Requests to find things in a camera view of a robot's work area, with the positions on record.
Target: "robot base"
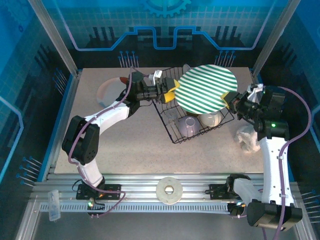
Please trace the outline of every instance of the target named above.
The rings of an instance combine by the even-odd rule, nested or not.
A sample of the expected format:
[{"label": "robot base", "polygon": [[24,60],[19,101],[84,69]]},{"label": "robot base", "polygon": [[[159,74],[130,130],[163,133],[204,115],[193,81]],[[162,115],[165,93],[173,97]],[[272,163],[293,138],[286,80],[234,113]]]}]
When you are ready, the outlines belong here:
[{"label": "robot base", "polygon": [[[121,191],[120,184],[105,184],[103,190],[106,191]],[[99,199],[99,200],[119,200],[120,193],[102,193],[94,191],[87,184],[79,184],[76,191],[77,200],[89,200],[90,198]]]}]

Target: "speckled countertop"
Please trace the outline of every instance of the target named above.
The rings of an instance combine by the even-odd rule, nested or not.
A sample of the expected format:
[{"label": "speckled countertop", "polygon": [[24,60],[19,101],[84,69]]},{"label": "speckled countertop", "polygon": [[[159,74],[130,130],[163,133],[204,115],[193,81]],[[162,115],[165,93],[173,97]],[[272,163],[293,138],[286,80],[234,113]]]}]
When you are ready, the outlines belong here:
[{"label": "speckled countertop", "polygon": [[[139,71],[151,74],[156,69],[161,68],[139,68]],[[229,69],[237,78],[238,91],[245,91],[252,83],[249,69]],[[98,87],[108,79],[127,77],[129,72],[128,68],[83,69],[70,118],[89,116],[102,110],[96,100]],[[133,116],[116,123],[100,136],[96,161],[104,174],[262,173],[261,151],[245,154],[234,142],[237,129],[246,124],[244,120],[235,119],[192,140],[173,144],[155,107],[141,107]],[[77,172],[61,150],[55,173]]]}]

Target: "black bracket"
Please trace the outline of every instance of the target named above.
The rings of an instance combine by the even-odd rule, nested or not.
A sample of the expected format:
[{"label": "black bracket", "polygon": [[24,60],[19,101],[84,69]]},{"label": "black bracket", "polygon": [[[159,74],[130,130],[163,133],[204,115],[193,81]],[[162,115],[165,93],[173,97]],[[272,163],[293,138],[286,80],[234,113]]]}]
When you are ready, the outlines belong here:
[{"label": "black bracket", "polygon": [[226,178],[225,184],[210,184],[209,190],[205,194],[210,194],[211,200],[240,200],[238,194],[234,192],[234,182],[236,179],[248,179],[244,174],[232,173]]},{"label": "black bracket", "polygon": [[[106,191],[121,191],[120,184],[105,184],[103,190]],[[77,200],[90,200],[90,198],[96,200],[119,200],[120,193],[103,193],[92,191],[92,188],[87,184],[79,184],[76,191],[75,198]]]},{"label": "black bracket", "polygon": [[209,184],[209,190],[205,191],[210,194],[210,200],[239,200],[240,197],[234,192],[228,191],[226,184]]}]

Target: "gear logo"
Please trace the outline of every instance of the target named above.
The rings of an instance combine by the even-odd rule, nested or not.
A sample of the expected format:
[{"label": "gear logo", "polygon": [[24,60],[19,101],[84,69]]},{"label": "gear logo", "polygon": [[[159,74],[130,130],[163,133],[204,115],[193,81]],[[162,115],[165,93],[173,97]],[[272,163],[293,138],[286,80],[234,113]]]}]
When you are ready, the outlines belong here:
[{"label": "gear logo", "polygon": [[20,25],[28,20],[31,14],[28,0],[3,0],[2,4],[6,6],[7,11]]},{"label": "gear logo", "polygon": [[140,2],[150,14],[166,18],[167,16],[173,17],[174,14],[180,14],[181,10],[186,10],[186,5],[190,4],[191,0],[140,0]]}]

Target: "table surface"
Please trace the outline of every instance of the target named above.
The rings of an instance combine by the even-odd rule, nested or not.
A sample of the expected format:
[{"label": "table surface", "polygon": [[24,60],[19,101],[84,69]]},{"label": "table surface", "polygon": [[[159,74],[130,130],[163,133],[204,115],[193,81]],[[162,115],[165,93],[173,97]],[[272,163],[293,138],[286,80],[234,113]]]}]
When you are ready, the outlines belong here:
[{"label": "table surface", "polygon": [[179,79],[180,87],[174,91],[177,103],[194,114],[209,114],[226,107],[221,96],[237,91],[235,75],[216,65],[201,65],[187,71]]},{"label": "table surface", "polygon": [[[138,68],[145,74],[156,69]],[[247,67],[229,68],[237,78],[238,91],[243,92],[252,83]],[[97,103],[99,86],[107,79],[127,77],[129,68],[85,68],[70,113],[89,116],[102,109]],[[96,161],[104,174],[160,174],[160,173],[261,173],[261,151],[242,152],[234,142],[244,120],[233,120],[221,128],[195,137],[182,144],[173,144],[153,105],[141,107],[137,112],[107,129],[99,139]],[[78,173],[68,163],[67,154],[60,151],[56,174]]]}]

